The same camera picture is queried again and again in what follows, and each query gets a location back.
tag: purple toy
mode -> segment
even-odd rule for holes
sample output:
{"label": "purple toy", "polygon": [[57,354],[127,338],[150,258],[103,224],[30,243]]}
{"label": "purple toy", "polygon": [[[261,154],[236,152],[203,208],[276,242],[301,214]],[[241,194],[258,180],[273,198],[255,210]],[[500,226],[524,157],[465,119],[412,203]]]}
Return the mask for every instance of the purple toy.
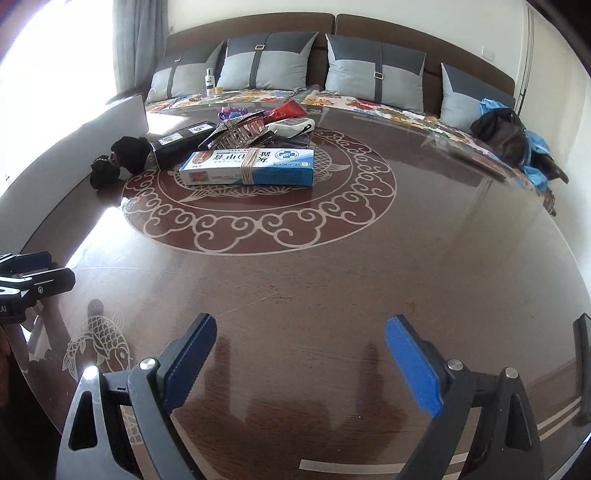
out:
{"label": "purple toy", "polygon": [[223,121],[230,118],[236,118],[237,116],[246,115],[247,113],[248,108],[233,108],[230,106],[223,106],[217,116]]}

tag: screw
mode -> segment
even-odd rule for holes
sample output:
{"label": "screw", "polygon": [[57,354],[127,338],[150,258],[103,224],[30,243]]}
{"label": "screw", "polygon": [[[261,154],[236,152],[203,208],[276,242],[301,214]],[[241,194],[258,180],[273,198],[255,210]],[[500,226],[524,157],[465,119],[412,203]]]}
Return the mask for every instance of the screw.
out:
{"label": "screw", "polygon": [[152,370],[154,368],[154,365],[156,365],[156,360],[154,360],[153,358],[144,358],[139,363],[139,367],[142,370]]}
{"label": "screw", "polygon": [[519,373],[517,372],[517,370],[515,370],[515,368],[507,367],[505,368],[505,375],[509,378],[517,378],[519,376]]}
{"label": "screw", "polygon": [[464,368],[464,364],[459,360],[456,360],[455,358],[448,360],[447,366],[450,370],[453,370],[454,372],[459,372],[462,368]]}

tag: window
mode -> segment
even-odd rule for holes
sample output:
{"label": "window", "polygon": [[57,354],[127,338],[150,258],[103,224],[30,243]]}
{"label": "window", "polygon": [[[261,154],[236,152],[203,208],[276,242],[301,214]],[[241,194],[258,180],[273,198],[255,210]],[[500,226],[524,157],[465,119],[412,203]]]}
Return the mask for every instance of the window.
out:
{"label": "window", "polygon": [[0,64],[0,194],[115,95],[112,0],[52,0]]}

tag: decorative basket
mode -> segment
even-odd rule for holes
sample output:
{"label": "decorative basket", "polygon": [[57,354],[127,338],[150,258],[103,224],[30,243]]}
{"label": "decorative basket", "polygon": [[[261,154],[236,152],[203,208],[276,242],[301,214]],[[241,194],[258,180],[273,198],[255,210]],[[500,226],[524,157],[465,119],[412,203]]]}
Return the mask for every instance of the decorative basket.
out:
{"label": "decorative basket", "polygon": [[261,111],[220,122],[213,133],[199,145],[199,148],[201,150],[227,150],[260,145],[267,141],[269,136],[264,116],[265,113]]}

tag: pillow strap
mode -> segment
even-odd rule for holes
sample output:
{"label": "pillow strap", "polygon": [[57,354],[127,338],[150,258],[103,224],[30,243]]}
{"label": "pillow strap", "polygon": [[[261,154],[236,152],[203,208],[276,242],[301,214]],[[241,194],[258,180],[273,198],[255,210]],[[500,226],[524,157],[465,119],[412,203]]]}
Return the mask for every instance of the pillow strap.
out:
{"label": "pillow strap", "polygon": [[381,42],[377,42],[376,44],[376,55],[375,55],[375,73],[374,73],[374,78],[375,78],[375,97],[374,97],[374,102],[375,103],[382,103],[382,82],[384,80],[384,74],[382,73],[382,64],[383,64],[383,58],[382,58],[382,44]]}
{"label": "pillow strap", "polygon": [[261,62],[261,55],[262,51],[265,49],[265,44],[267,43],[267,39],[269,38],[270,33],[267,34],[265,37],[265,41],[262,44],[259,44],[255,47],[255,56],[252,59],[252,66],[251,66],[251,78],[248,83],[249,89],[256,88],[256,73],[258,71],[259,63]]}
{"label": "pillow strap", "polygon": [[178,58],[174,61],[173,66],[170,67],[170,75],[168,75],[168,86],[166,87],[166,97],[172,98],[173,97],[173,80],[174,80],[174,73],[177,71],[178,64],[180,63],[181,59],[183,58],[184,53],[186,50],[183,50],[182,53],[178,55]]}

